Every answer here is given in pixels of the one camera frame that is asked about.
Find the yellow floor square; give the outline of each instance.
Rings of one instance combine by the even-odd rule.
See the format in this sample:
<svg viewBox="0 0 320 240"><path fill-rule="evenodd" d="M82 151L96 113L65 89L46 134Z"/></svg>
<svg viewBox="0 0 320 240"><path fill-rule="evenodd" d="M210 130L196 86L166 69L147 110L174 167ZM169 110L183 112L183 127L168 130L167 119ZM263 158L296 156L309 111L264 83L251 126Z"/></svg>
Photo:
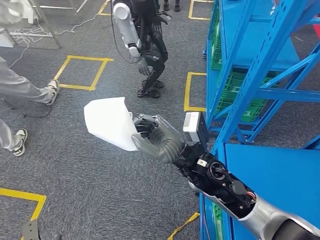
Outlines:
<svg viewBox="0 0 320 240"><path fill-rule="evenodd" d="M47 199L47 197L45 195L25 192L25 191L17 191L17 190L7 189L7 188L0 188L0 196L37 201L38 204L34 209L32 215L31 216L30 221L37 219Z"/></svg>
<svg viewBox="0 0 320 240"><path fill-rule="evenodd" d="M55 77L54 79L54 80L59 80L59 77L63 73L63 71L66 67L66 65L72 59L88 60L88 61L101 61L102 63L101 63L101 66L97 71L97 73L95 75L94 79L93 80L93 82L91 83L91 86L63 84L63 83L61 83L60 85L61 88L94 91L96 89L97 83L98 82L101 73L103 73L106 64L107 64L108 62L113 62L113 59L106 58L106 57L90 57L90 56L67 55L66 59L63 62L63 64L60 68L60 70L55 75Z"/></svg>
<svg viewBox="0 0 320 240"><path fill-rule="evenodd" d="M205 107L189 106L190 104L190 86L192 76L207 76L205 72L188 72L186 83L186 92L184 94L183 110L192 112L205 112Z"/></svg>
<svg viewBox="0 0 320 240"><path fill-rule="evenodd" d="M99 10L99 12L97 12L97 15L101 15L101 16L111 16L111 14L109 13L103 13L103 10L106 7L106 5L109 2L110 0L106 0L106 2L103 3L103 5L101 6L101 8Z"/></svg>
<svg viewBox="0 0 320 240"><path fill-rule="evenodd" d="M190 6L189 8L189 18L192 20L205 20L205 21L210 21L210 18L208 17L193 17L193 6L195 3L213 3L214 1L211 0L190 0Z"/></svg>

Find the gray pants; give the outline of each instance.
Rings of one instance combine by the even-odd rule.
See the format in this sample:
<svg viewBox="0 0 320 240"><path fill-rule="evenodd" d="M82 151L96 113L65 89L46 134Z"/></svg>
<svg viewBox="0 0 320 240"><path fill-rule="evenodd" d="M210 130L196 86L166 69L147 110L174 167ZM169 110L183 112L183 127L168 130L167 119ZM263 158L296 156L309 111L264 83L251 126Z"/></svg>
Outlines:
<svg viewBox="0 0 320 240"><path fill-rule="evenodd" d="M38 88L28 79L19 76L7 66L5 59L0 57L0 96L16 96L37 103L48 103L54 93L49 87ZM0 119L0 144L2 148L12 151L19 146L20 138Z"/></svg>

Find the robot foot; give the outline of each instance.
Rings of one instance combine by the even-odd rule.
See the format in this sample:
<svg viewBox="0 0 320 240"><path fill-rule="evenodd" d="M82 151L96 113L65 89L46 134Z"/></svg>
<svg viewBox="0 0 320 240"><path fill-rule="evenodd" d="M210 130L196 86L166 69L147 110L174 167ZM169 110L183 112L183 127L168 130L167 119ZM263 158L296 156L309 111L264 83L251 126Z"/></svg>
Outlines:
<svg viewBox="0 0 320 240"><path fill-rule="evenodd" d="M143 88L146 85L146 82L147 82L146 79L142 81L142 87ZM165 84L162 81L156 80L152 87L156 88L156 89L162 89L162 88L165 87Z"/></svg>
<svg viewBox="0 0 320 240"><path fill-rule="evenodd" d="M151 99L158 99L160 98L160 92L154 89L148 89L146 91L143 91L142 89L137 91L137 93L138 98L151 98Z"/></svg>
<svg viewBox="0 0 320 240"><path fill-rule="evenodd" d="M169 2L165 1L165 3L163 4L163 10L165 10L165 11L169 11L170 10L170 8L169 8Z"/></svg>
<svg viewBox="0 0 320 240"><path fill-rule="evenodd" d="M180 2L176 1L174 5L174 12L180 12L181 10Z"/></svg>

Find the silver robot arm casing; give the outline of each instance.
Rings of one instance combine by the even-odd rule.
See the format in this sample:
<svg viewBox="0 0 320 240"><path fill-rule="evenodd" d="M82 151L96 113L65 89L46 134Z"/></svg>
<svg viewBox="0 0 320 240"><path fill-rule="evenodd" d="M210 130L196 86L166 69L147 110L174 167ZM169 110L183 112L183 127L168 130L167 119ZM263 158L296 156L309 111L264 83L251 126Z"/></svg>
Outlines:
<svg viewBox="0 0 320 240"><path fill-rule="evenodd" d="M122 35L122 40L133 58L140 58L142 44L138 37L128 6L119 2L113 7L112 15Z"/></svg>
<svg viewBox="0 0 320 240"><path fill-rule="evenodd" d="M238 218L226 208L223 202L216 196L208 195L202 190L189 182L189 185L194 191L202 193L212 202L218 205L222 210L226 212L233 219L239 221L251 231L258 240L272 240L275 232L285 221L292 220L297 225L301 226L312 234L320 237L320 230L306 221L300 216L287 213L269 204L264 199L256 195L256 203L254 207L245 217Z"/></svg>

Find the person's leg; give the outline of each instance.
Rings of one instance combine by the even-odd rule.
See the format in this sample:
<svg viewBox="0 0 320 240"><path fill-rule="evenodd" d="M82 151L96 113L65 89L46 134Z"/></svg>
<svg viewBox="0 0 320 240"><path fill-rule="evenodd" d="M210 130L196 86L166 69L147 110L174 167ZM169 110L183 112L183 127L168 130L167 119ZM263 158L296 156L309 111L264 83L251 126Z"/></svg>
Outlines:
<svg viewBox="0 0 320 240"><path fill-rule="evenodd" d="M25 153L25 142L28 137L26 129L20 129L14 134L5 122L0 119L0 144L4 149L11 151L15 156Z"/></svg>
<svg viewBox="0 0 320 240"><path fill-rule="evenodd" d="M169 0L164 0L163 2L163 10L169 11Z"/></svg>
<svg viewBox="0 0 320 240"><path fill-rule="evenodd" d="M0 57L0 94L51 105L56 100L59 89L60 85L56 80L51 81L47 87L35 87L28 79L8 68L6 61Z"/></svg>

